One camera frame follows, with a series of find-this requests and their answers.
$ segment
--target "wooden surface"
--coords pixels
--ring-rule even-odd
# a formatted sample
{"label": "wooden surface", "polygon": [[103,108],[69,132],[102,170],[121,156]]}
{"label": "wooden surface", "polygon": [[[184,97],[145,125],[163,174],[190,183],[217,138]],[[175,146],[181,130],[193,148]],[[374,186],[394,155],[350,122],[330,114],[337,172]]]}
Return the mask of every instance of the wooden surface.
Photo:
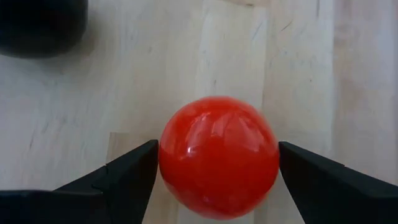
{"label": "wooden surface", "polygon": [[[55,189],[208,95],[247,101],[280,140],[398,184],[397,40],[396,0],[90,1],[70,53],[0,57],[0,189]],[[158,176],[144,223],[218,222]],[[303,221],[279,176],[227,223]]]}

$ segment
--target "glossy ball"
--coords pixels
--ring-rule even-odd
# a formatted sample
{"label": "glossy ball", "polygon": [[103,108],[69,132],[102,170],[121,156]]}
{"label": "glossy ball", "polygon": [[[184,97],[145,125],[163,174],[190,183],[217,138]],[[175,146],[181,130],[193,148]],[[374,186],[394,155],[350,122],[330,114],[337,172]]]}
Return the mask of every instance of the glossy ball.
{"label": "glossy ball", "polygon": [[159,166],[181,203],[204,217],[226,220],[264,199],[278,173],[279,150],[252,106],[208,97],[184,106],[167,123]]}

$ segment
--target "red ball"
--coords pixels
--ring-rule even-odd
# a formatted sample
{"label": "red ball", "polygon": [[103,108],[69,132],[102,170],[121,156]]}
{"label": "red ball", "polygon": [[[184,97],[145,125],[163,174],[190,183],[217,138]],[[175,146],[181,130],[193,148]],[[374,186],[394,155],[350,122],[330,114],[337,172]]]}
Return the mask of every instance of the red ball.
{"label": "red ball", "polygon": [[278,173],[279,150],[252,106],[208,97],[184,106],[167,123],[159,166],[181,203],[204,217],[227,220],[265,198]]}

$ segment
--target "black cup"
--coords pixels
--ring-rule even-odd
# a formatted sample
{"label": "black cup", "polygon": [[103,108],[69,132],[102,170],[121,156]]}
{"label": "black cup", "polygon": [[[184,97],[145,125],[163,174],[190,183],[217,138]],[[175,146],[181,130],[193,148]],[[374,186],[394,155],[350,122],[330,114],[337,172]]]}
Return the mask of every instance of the black cup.
{"label": "black cup", "polygon": [[88,0],[0,0],[0,53],[53,57],[71,49],[87,25]]}

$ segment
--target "black object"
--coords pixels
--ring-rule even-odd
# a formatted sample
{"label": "black object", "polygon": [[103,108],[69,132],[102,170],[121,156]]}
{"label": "black object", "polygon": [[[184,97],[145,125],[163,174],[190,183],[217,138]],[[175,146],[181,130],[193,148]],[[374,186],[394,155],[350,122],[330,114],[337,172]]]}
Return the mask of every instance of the black object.
{"label": "black object", "polygon": [[53,192],[0,191],[0,223],[141,223],[157,151],[151,140]]}
{"label": "black object", "polygon": [[306,224],[398,223],[398,187],[287,142],[280,171]]}
{"label": "black object", "polygon": [[82,37],[88,0],[0,0],[0,52],[52,57]]}

